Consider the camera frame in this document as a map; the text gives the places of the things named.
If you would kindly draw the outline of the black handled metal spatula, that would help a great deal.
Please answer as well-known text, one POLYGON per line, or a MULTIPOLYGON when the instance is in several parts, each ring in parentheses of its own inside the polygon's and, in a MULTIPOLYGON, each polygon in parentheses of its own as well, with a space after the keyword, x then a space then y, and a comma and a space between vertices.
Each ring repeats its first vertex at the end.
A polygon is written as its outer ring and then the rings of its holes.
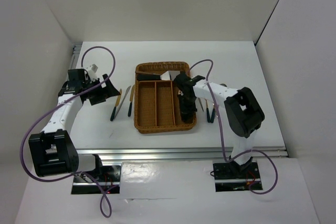
POLYGON ((169 71, 166 71, 163 74, 155 74, 155 73, 139 73, 137 75, 138 81, 158 81, 158 80, 164 80, 169 81, 172 80, 171 74, 169 71))

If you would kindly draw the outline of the silver fork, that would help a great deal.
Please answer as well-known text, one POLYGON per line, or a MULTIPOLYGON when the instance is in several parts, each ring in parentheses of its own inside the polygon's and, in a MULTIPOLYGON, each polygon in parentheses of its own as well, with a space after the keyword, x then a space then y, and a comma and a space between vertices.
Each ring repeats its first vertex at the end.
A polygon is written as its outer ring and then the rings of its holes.
POLYGON ((204 112, 204 107, 203 107, 203 103, 202 103, 201 99, 198 98, 198 101, 199 101, 199 104, 200 104, 200 106, 201 106, 202 111, 204 112))

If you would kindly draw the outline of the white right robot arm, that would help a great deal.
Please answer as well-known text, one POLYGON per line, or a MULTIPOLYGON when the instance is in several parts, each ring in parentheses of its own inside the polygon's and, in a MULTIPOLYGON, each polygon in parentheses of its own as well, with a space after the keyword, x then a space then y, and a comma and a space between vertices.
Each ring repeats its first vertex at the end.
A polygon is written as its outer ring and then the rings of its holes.
POLYGON ((249 138, 253 137, 265 119, 251 89, 228 88, 209 82, 202 76, 190 78, 185 73, 178 74, 173 82, 180 92, 177 96, 183 122, 189 122, 196 113, 195 102, 198 98, 211 101, 216 109, 225 109, 231 130, 239 137, 230 155, 229 172, 235 178, 242 177, 253 160, 253 140, 249 138))

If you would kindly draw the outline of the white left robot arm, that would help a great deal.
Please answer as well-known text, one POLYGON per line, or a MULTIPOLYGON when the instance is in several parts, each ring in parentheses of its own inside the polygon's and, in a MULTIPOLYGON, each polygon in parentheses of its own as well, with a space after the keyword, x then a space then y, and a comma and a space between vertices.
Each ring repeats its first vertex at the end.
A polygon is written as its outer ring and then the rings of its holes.
POLYGON ((68 80, 58 93, 60 108, 38 134, 29 137, 28 144, 35 172, 39 177, 74 173, 79 168, 79 156, 70 138, 75 118, 86 100, 91 105, 105 102, 121 94, 111 81, 101 86, 95 64, 87 68, 68 70, 68 80))

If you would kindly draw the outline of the silver table knife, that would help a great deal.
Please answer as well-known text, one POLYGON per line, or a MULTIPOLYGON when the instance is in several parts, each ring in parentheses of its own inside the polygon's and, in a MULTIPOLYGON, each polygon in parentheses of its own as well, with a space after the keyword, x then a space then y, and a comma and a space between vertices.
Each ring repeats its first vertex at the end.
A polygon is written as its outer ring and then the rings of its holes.
POLYGON ((122 107, 122 105, 123 105, 123 103, 124 103, 124 101, 125 101, 125 99, 126 99, 128 93, 129 93, 129 91, 131 90, 131 88, 132 88, 132 86, 128 86, 128 87, 127 87, 127 89, 126 89, 126 91, 125 91, 125 94, 123 95, 123 98, 122 98, 122 100, 121 100, 121 102, 120 102, 120 104, 119 104, 119 106, 118 106, 118 108, 117 108, 117 110, 116 110, 116 114, 115 114, 115 116, 118 115, 118 113, 119 113, 119 111, 120 111, 120 109, 121 109, 121 107, 122 107))

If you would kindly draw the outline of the gold fork green handle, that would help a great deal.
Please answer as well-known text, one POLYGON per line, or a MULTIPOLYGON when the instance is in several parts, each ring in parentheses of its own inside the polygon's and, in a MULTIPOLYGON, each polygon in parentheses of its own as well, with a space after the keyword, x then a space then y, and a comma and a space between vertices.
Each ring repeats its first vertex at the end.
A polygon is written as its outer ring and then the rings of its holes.
POLYGON ((206 115, 207 115, 207 122, 208 123, 211 123, 211 116, 210 116, 210 112, 209 112, 209 107, 208 107, 208 102, 207 100, 205 100, 205 103, 206 103, 206 115))

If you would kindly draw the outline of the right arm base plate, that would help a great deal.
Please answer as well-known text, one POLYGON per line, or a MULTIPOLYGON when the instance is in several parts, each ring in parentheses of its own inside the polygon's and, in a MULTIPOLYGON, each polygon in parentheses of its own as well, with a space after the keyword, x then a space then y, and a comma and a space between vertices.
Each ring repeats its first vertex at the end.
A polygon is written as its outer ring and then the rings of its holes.
POLYGON ((210 175, 214 178, 215 191, 246 191, 251 186, 252 190, 262 191, 262 182, 257 162, 244 171, 234 174, 228 163, 213 163, 210 175))

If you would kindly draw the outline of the silver cake server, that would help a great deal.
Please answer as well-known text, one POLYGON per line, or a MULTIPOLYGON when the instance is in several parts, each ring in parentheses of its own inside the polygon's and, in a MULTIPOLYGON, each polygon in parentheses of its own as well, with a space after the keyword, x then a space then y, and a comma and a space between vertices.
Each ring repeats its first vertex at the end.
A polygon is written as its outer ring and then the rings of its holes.
POLYGON ((161 75, 161 80, 174 80, 179 74, 185 73, 184 71, 170 70, 161 75))

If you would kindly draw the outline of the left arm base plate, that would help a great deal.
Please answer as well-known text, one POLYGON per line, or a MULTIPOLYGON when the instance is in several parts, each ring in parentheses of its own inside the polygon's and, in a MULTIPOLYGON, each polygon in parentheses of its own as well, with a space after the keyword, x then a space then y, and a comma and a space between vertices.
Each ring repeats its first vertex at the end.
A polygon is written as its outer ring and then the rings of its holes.
MULTIPOLYGON (((107 194, 120 193, 121 164, 102 165, 100 171, 94 170, 87 172, 95 179, 107 194)), ((101 194, 97 184, 87 175, 80 174, 75 176, 71 188, 72 195, 91 195, 101 194)))

